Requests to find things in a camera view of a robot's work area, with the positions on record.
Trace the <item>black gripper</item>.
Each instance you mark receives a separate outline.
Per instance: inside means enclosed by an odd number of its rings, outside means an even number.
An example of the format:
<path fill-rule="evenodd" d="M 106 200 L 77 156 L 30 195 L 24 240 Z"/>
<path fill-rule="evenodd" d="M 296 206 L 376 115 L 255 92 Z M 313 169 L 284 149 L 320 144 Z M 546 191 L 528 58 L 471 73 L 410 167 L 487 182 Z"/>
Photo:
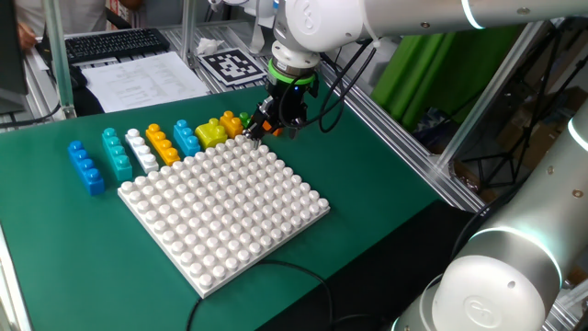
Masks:
<path fill-rule="evenodd" d="M 288 137 L 296 139 L 300 131 L 308 125 L 308 105 L 304 101 L 306 94 L 318 96 L 318 75 L 302 76 L 293 83 L 294 78 L 269 74 L 266 79 L 266 91 L 272 98 L 266 98 L 257 105 L 249 125 L 243 130 L 243 136 L 258 148 L 266 131 L 263 124 L 288 125 Z"/>

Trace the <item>person's hand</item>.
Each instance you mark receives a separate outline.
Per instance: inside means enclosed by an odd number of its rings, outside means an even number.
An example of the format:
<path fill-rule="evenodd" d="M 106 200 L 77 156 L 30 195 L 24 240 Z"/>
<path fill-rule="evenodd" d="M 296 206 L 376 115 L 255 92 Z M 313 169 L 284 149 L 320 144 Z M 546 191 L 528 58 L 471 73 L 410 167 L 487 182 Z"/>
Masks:
<path fill-rule="evenodd" d="M 37 36 L 29 25 L 19 22 L 17 32 L 19 44 L 23 51 L 33 48 L 38 43 Z"/>

